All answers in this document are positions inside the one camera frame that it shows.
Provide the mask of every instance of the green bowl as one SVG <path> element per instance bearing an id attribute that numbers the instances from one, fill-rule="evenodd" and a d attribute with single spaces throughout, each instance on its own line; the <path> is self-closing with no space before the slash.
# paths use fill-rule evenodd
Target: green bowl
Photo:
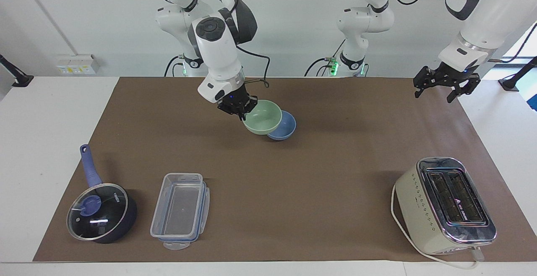
<path id="1" fill-rule="evenodd" d="M 256 135 L 267 135 L 275 131 L 282 121 L 282 110 L 269 100 L 258 100 L 253 110 L 246 114 L 244 126 Z"/>

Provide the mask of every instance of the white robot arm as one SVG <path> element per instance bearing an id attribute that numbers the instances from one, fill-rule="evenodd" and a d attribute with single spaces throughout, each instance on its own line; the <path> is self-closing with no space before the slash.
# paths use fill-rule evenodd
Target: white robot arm
<path id="1" fill-rule="evenodd" d="M 225 8 L 217 12 L 200 0 L 168 1 L 173 4 L 159 9 L 156 20 L 180 42 L 187 75 L 206 75 L 198 92 L 244 120 L 257 97 L 246 91 L 236 45 L 251 41 L 257 31 L 252 12 L 242 0 L 220 0 Z"/>
<path id="2" fill-rule="evenodd" d="M 364 64 L 369 41 L 363 33 L 388 31 L 394 23 L 394 13 L 388 0 L 365 0 L 367 7 L 343 10 L 337 21 L 338 29 L 345 35 L 345 46 L 337 57 L 338 75 L 357 76 Z"/>
<path id="3" fill-rule="evenodd" d="M 537 0 L 445 0 L 445 4 L 453 16 L 464 21 L 464 26 L 439 54 L 440 66 L 436 70 L 424 66 L 414 77 L 414 86 L 418 89 L 416 98 L 429 87 L 454 87 L 447 97 L 451 103 L 457 96 L 472 93 L 480 82 L 474 71 L 508 35 L 529 18 L 537 18 Z"/>

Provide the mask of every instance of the wall socket panel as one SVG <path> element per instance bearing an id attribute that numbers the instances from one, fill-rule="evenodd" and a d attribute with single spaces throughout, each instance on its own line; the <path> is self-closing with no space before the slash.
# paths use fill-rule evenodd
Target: wall socket panel
<path id="1" fill-rule="evenodd" d="M 99 70 L 93 55 L 59 55 L 56 67 L 62 75 L 95 75 Z"/>

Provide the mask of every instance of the green light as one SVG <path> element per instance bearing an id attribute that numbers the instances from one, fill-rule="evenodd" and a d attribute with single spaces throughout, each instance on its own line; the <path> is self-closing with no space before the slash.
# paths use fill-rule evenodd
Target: green light
<path id="1" fill-rule="evenodd" d="M 336 76 L 337 75 L 337 68 L 339 68 L 339 63 L 334 62 L 334 65 L 332 65 L 332 69 L 330 70 L 330 75 Z"/>

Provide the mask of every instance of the black pole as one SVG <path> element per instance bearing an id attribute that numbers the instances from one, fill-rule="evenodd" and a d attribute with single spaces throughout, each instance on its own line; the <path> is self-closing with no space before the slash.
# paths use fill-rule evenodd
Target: black pole
<path id="1" fill-rule="evenodd" d="M 15 83 L 12 85 L 13 87 L 27 87 L 33 79 L 33 76 L 25 74 L 2 55 L 0 55 L 0 64 L 2 64 L 15 78 Z"/>
<path id="2" fill-rule="evenodd" d="M 526 73 L 532 70 L 537 66 L 537 56 L 533 57 L 528 64 L 524 65 L 524 67 L 519 70 L 511 79 L 505 80 L 498 80 L 500 85 L 502 85 L 503 89 L 509 92 L 518 92 L 518 88 L 516 88 L 516 83 L 518 80 L 520 80 Z"/>

